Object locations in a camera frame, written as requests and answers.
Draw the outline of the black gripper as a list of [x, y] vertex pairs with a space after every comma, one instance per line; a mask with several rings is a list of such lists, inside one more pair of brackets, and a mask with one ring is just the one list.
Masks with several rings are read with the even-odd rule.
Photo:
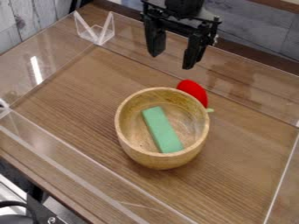
[[[208, 44], [212, 46], [217, 37], [220, 18], [204, 8], [204, 0], [141, 0], [143, 15], [159, 18], [172, 32], [185, 34], [207, 26], [208, 36], [195, 32], [188, 38], [181, 68], [188, 70], [201, 60]], [[144, 36], [147, 50], [152, 57], [165, 49], [165, 30], [159, 20], [144, 18]]]

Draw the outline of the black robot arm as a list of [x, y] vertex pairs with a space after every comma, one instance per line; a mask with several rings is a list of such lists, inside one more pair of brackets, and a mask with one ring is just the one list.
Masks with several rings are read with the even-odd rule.
[[216, 44], [220, 17], [204, 9], [204, 0], [140, 0], [147, 51], [152, 57], [165, 50], [167, 32], [188, 39], [181, 68], [189, 70]]

